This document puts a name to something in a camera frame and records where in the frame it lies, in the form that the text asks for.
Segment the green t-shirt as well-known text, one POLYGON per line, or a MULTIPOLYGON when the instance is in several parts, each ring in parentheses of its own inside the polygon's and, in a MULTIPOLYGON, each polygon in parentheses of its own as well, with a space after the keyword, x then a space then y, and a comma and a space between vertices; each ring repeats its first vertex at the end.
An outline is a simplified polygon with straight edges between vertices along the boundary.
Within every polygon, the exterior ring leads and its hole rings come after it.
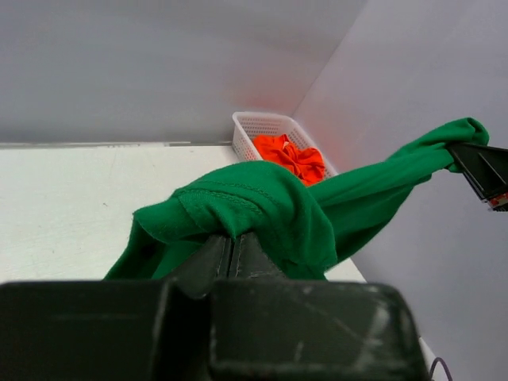
POLYGON ((255 233, 292 279, 323 279, 362 249, 433 173, 457 171, 451 143, 487 145, 474 118, 446 123, 377 164, 305 186, 284 167, 248 161, 212 171, 165 201, 138 209, 108 279, 160 279, 214 235, 255 233))

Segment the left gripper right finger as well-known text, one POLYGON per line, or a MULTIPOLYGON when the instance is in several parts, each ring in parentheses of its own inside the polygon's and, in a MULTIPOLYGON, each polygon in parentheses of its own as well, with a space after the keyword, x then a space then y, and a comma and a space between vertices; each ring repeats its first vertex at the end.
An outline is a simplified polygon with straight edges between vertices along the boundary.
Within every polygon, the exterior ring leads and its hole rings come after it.
POLYGON ((215 380, 426 380, 412 313, 378 283, 288 279, 248 233, 210 292, 215 380))

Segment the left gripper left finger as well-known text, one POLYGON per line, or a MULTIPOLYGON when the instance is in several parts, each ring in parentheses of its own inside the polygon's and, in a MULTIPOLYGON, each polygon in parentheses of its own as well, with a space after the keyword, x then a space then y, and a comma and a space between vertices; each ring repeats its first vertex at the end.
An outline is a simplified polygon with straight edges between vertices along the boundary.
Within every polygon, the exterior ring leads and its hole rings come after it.
POLYGON ((2 284, 2 379, 208 380, 207 296, 231 252, 214 236, 157 280, 2 284))

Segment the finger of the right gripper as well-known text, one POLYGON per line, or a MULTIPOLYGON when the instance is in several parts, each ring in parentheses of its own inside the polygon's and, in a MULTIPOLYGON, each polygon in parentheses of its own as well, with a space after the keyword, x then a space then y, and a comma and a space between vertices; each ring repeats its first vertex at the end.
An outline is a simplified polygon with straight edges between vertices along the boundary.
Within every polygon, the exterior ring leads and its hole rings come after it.
POLYGON ((507 150, 479 144, 448 146, 455 164, 490 210, 507 211, 507 150))

